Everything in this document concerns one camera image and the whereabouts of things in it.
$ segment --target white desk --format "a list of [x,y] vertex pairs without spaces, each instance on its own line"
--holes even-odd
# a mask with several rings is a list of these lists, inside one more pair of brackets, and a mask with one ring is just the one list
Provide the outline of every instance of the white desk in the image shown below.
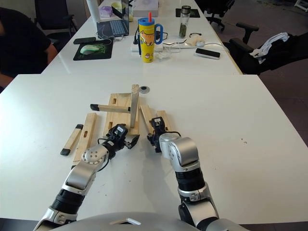
[[[60,151],[91,103],[147,85],[142,103],[166,110],[174,130],[197,144],[219,214],[237,223],[308,220],[308,148],[258,76],[20,75],[0,95],[0,217],[38,220],[64,182],[73,155]],[[99,119],[92,145],[101,136]],[[96,180],[79,219],[118,211],[178,217],[169,160],[141,137]]]
[[[110,5],[113,0],[105,0],[104,5]],[[155,18],[155,23],[164,26],[164,31],[169,34],[168,40],[164,42],[183,41],[179,39],[180,18],[175,17],[175,9],[188,4],[193,9],[198,9],[194,0],[160,0],[159,17]],[[219,43],[217,34],[208,23],[203,13],[200,11],[200,18],[191,18],[187,27],[186,38],[190,33],[202,33],[206,43]],[[130,36],[124,37],[121,42],[115,42],[111,59],[73,61],[79,45],[74,45],[73,41],[77,38],[96,36],[96,24],[89,18],[79,29],[74,37],[68,42],[52,63],[44,70],[44,74],[97,74],[102,77],[110,75],[157,73],[158,75],[169,74],[241,74],[236,64],[229,54],[218,45],[208,45],[205,49],[218,51],[221,53],[220,60],[210,60],[194,56],[195,49],[182,50],[180,53],[173,53],[170,58],[165,60],[156,59],[151,64],[142,62],[137,52],[132,53],[130,46],[134,40],[137,29],[138,18],[129,24]]]

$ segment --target black phone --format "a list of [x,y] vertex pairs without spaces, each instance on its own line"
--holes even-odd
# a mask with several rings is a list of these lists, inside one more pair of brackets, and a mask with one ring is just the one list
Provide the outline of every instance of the black phone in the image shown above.
[[83,43],[88,43],[88,42],[95,42],[96,38],[95,37],[90,37],[90,38],[77,38],[74,40],[74,44],[83,44]]
[[209,51],[205,49],[197,48],[196,55],[210,59],[220,59],[220,53],[215,51]]

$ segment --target wooden stick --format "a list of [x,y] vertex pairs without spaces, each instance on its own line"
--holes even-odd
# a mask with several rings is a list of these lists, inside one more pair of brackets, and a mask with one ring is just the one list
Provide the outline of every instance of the wooden stick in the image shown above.
[[91,104],[90,107],[93,111],[130,113],[130,107],[120,107],[120,106],[100,105],[100,104]]
[[166,111],[157,111],[158,117],[162,117],[165,122],[165,129],[166,131],[172,131],[170,123],[168,121],[168,117],[166,115]]
[[97,117],[96,113],[87,114],[85,125],[83,126],[81,137],[78,142],[78,146],[76,148],[75,157],[73,161],[74,166],[80,162],[82,154],[90,147],[96,117]]
[[136,115],[138,110],[139,85],[131,86],[131,106],[130,106],[130,127],[135,127]]
[[150,120],[152,118],[154,118],[154,116],[152,115],[151,109],[150,109],[149,105],[141,105],[140,108],[141,108],[141,112],[143,114],[143,118],[144,118],[146,127],[148,128],[148,133],[152,134],[153,131],[154,131],[154,128],[152,127]]
[[71,134],[71,136],[69,137],[68,141],[66,142],[64,148],[62,149],[62,151],[60,153],[61,155],[69,155],[70,154],[71,149],[73,148],[76,140],[79,139],[79,137],[80,137],[82,128],[83,128],[82,124],[77,124],[73,133]]

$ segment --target red straw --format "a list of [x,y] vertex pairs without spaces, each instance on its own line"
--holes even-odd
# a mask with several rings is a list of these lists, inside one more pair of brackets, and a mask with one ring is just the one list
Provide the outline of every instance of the red straw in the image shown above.
[[152,12],[149,12],[149,23],[152,22]]

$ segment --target white wall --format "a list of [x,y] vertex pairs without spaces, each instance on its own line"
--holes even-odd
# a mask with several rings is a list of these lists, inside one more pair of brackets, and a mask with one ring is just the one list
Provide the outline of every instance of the white wall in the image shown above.
[[[75,15],[78,28],[86,21],[86,12],[83,0],[66,0],[69,14]],[[34,0],[0,0],[0,7],[14,9],[24,13],[32,20],[35,18]]]
[[0,0],[0,7],[20,11],[32,20],[35,18],[34,0]]

